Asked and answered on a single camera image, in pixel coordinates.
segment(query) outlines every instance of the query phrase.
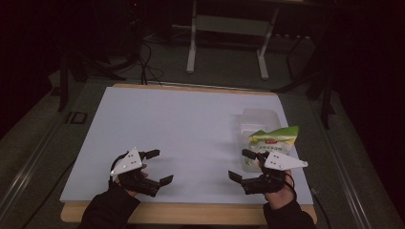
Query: transparent plastic box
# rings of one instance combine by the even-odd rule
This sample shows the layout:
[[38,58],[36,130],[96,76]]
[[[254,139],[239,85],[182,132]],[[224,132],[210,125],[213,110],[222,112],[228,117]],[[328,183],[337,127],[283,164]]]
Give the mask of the transparent plastic box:
[[[249,149],[249,136],[257,131],[271,132],[281,128],[279,116],[272,110],[265,109],[245,109],[240,116],[240,154],[242,149]],[[242,167],[245,172],[260,173],[261,170],[251,159],[242,156]]]

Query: power cord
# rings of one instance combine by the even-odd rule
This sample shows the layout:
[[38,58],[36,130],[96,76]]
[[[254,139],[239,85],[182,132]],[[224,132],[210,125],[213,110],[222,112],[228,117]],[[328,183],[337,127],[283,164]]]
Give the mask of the power cord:
[[41,208],[45,205],[45,203],[48,201],[50,198],[51,194],[53,193],[54,189],[56,186],[59,184],[60,180],[66,175],[66,173],[71,169],[71,167],[75,164],[76,158],[68,165],[68,167],[63,171],[63,173],[59,176],[57,179],[56,183],[53,185],[52,189],[50,192],[45,196],[45,198],[42,200],[42,202],[39,204],[39,206],[35,209],[35,211],[30,215],[30,217],[27,219],[27,221],[24,223],[24,225],[21,227],[21,229],[27,228],[28,224],[33,220],[33,218],[36,216],[36,214],[41,210]]
[[319,201],[319,198],[317,197],[317,195],[319,194],[318,191],[316,191],[314,188],[309,187],[310,192],[312,193],[313,198],[315,199],[316,203],[318,204],[319,208],[322,211],[322,214],[325,217],[325,221],[327,222],[328,228],[331,229],[331,225],[330,225],[330,219],[328,217],[327,212],[325,211],[324,207],[321,204],[321,201]]

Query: person's right hand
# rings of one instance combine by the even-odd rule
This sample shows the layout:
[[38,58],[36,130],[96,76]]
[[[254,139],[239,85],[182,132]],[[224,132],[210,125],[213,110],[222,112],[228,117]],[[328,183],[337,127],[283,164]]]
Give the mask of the person's right hand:
[[[286,173],[289,174],[286,176],[286,182],[292,186],[291,170],[287,170]],[[277,193],[264,193],[264,195],[272,210],[282,208],[294,200],[294,191],[286,185]]]

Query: person's left hand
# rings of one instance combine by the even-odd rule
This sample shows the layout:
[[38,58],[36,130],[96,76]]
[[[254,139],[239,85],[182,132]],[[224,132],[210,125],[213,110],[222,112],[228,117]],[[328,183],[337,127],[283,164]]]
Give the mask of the person's left hand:
[[[142,164],[142,169],[144,169],[144,168],[146,168],[146,167],[147,167],[146,164]],[[142,173],[143,177],[148,177],[148,174],[143,173],[143,172],[141,172],[141,173]],[[121,186],[121,184],[119,183],[118,177],[116,178],[115,183],[117,183],[119,186]],[[131,196],[131,197],[134,197],[134,196],[136,196],[136,195],[138,194],[138,193],[135,192],[135,191],[130,191],[130,190],[126,190],[126,189],[124,189],[124,190],[125,190],[125,191],[128,193],[128,195]]]

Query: hand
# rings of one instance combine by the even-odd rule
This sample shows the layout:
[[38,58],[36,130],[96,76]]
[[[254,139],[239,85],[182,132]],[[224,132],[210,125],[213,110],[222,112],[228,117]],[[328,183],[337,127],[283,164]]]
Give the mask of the hand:
[[[142,169],[144,169],[144,168],[146,168],[146,167],[147,167],[146,164],[142,164]],[[141,173],[142,173],[143,177],[148,177],[148,174],[143,173],[143,172],[141,172]],[[121,186],[121,184],[119,183],[118,177],[116,178],[115,183],[117,183],[119,186]],[[136,196],[136,195],[138,194],[138,193],[135,192],[135,191],[130,191],[130,190],[126,190],[126,189],[124,189],[124,190],[125,190],[125,192],[127,192],[128,195],[131,196],[131,197],[134,197],[134,196]]]
[[[292,186],[291,170],[287,170],[286,173],[289,174],[286,176],[286,182]],[[264,195],[272,210],[282,208],[294,200],[294,191],[286,185],[277,193],[264,193]]]

